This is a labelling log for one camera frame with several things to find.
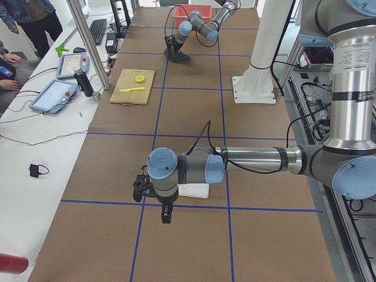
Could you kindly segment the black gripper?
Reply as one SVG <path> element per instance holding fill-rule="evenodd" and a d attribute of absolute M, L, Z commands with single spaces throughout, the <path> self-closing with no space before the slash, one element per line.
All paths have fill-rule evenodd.
<path fill-rule="evenodd" d="M 143 200 L 143 197 L 155 198 L 156 193 L 149 175 L 139 174 L 133 182 L 133 199 L 135 202 L 139 203 Z"/>
<path fill-rule="evenodd" d="M 165 36 L 164 41 L 166 44 L 164 54 L 166 56 L 178 56 L 182 54 L 180 51 L 182 44 L 177 41 L 176 34 Z"/>

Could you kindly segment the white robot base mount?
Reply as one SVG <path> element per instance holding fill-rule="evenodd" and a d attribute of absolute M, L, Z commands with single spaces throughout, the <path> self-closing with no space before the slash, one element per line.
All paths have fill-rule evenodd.
<path fill-rule="evenodd" d="M 235 103 L 276 103 L 272 64 L 294 6 L 294 0 L 265 1 L 249 68 L 232 77 Z"/>

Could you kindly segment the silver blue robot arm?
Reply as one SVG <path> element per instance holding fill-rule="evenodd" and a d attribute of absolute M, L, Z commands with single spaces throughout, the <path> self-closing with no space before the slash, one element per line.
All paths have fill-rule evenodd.
<path fill-rule="evenodd" d="M 164 206 L 181 184 L 220 183 L 227 169 L 289 171 L 310 176 L 351 199 L 375 195 L 375 2 L 304 1 L 301 35 L 334 45 L 330 135 L 321 145 L 213 147 L 195 143 L 185 154 L 152 151 L 136 178 L 133 198 L 154 197 Z"/>
<path fill-rule="evenodd" d="M 177 6 L 181 6 L 186 14 L 186 19 L 180 23 L 175 34 L 166 35 L 164 33 L 164 41 L 166 49 L 165 57 L 174 63 L 190 61 L 191 57 L 181 51 L 183 44 L 192 32 L 196 33 L 196 39 L 205 47 L 213 47 L 218 40 L 219 30 L 237 10 L 241 8 L 241 1 L 217 1 L 222 6 L 221 10 L 209 22 L 205 23 L 202 14 L 194 10 L 190 14 L 186 12 L 182 5 L 175 5 L 171 11 Z"/>

